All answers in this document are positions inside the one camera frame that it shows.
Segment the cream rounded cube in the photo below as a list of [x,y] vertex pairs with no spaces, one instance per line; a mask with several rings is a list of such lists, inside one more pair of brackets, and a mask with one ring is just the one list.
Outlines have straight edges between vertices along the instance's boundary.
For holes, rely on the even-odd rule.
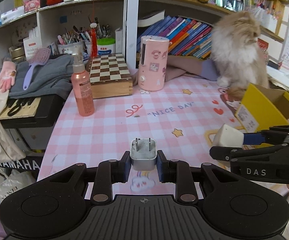
[[212,146],[221,146],[221,147],[242,147],[244,142],[244,133],[223,124],[221,128],[217,131]]

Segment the small white plug charger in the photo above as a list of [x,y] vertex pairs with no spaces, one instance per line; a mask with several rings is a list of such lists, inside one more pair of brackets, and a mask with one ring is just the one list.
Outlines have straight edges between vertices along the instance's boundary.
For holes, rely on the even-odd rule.
[[156,142],[154,139],[135,138],[131,144],[130,158],[136,171],[155,169],[157,159]]

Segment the yellow cardboard box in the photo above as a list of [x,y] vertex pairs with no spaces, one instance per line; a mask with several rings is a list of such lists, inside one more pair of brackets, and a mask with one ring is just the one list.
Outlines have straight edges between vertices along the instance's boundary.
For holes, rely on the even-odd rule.
[[235,116],[252,133],[289,125],[289,92],[250,84]]

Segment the pink checkered table mat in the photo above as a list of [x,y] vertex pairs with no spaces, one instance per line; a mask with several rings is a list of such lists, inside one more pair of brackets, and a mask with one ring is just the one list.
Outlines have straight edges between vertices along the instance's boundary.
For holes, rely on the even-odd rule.
[[120,159],[134,139],[151,138],[168,159],[191,166],[212,162],[213,137],[223,124],[253,132],[259,122],[243,110],[234,116],[216,83],[192,77],[168,81],[158,92],[135,87],[131,96],[96,99],[95,113],[78,114],[70,94],[53,129],[39,179],[75,163],[97,166]]

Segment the pink spray bottle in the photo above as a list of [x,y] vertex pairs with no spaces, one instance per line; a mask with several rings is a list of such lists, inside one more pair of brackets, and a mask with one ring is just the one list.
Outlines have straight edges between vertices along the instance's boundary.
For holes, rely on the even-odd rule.
[[95,112],[89,73],[85,70],[83,55],[80,52],[72,53],[74,62],[71,76],[72,88],[77,103],[78,113],[81,116],[90,116]]

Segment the wooden chess board box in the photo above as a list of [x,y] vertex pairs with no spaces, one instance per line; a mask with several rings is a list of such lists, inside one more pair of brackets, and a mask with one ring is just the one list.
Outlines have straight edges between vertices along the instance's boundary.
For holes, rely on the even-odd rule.
[[133,94],[133,81],[122,54],[94,57],[87,62],[94,99],[129,96]]

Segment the fluffy cream cat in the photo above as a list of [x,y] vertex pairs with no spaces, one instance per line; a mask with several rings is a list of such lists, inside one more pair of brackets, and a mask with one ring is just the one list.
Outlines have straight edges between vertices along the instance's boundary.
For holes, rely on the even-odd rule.
[[219,73],[217,84],[227,88],[234,100],[242,100],[251,83],[269,88],[259,36],[260,24],[249,11],[226,15],[212,29],[211,59]]

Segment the brown purple folded garment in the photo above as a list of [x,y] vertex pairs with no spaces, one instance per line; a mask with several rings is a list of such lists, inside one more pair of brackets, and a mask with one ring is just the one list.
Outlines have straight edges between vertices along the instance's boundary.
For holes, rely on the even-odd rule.
[[212,59],[202,60],[194,56],[169,55],[165,68],[164,80],[166,82],[182,75],[210,81],[217,81],[219,77],[215,62]]

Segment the grey folded cloth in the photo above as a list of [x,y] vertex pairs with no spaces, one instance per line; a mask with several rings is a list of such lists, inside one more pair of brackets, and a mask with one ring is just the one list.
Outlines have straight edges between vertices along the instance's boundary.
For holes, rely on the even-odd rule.
[[52,57],[46,65],[37,66],[34,69],[27,90],[23,90],[23,82],[29,69],[29,63],[23,61],[16,64],[15,84],[10,90],[7,90],[9,98],[22,99],[55,94],[65,100],[72,90],[72,64],[73,57],[69,54]]

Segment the pink sticker cylinder humidifier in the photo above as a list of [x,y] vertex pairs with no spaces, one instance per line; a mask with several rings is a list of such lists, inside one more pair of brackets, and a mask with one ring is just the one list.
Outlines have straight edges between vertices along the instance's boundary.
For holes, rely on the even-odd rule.
[[169,39],[160,36],[141,38],[138,85],[141,89],[155,92],[163,89]]

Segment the row of colourful books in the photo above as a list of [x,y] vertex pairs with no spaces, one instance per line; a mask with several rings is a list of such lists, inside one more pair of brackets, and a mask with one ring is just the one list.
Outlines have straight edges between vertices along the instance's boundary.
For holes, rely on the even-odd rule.
[[146,27],[138,26],[137,52],[140,52],[141,37],[151,35],[169,39],[169,55],[205,60],[211,55],[212,29],[211,25],[195,19],[166,16]]

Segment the red tassel ornament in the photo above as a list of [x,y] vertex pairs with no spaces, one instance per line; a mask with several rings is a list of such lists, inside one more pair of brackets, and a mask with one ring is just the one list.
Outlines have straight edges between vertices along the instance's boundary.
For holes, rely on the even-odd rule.
[[98,55],[98,50],[97,50],[97,23],[94,20],[95,16],[95,10],[94,10],[94,2],[93,2],[93,10],[92,10],[92,18],[90,20],[90,37],[91,37],[91,51],[90,51],[90,57],[93,59]]

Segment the green lid white jar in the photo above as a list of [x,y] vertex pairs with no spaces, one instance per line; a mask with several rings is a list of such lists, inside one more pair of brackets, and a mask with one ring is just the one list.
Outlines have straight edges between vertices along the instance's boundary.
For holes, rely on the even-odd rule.
[[97,39],[98,55],[108,55],[116,53],[116,40],[111,37]]

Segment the clear pen holder cup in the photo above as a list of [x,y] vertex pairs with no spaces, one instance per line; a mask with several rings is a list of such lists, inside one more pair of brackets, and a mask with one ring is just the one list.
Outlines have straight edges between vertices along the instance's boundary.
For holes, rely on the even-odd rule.
[[72,27],[71,31],[65,29],[65,33],[57,36],[57,47],[60,54],[72,54],[74,48],[85,53],[85,43],[89,41],[82,27]]

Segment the purple hair brush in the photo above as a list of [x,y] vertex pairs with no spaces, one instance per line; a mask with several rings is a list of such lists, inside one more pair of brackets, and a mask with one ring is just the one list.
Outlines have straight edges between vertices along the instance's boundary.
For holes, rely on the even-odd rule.
[[23,82],[23,90],[27,90],[30,86],[33,71],[37,66],[44,66],[49,60],[51,55],[50,48],[39,48],[36,50],[35,54],[29,60],[29,69],[25,75],[24,82]]

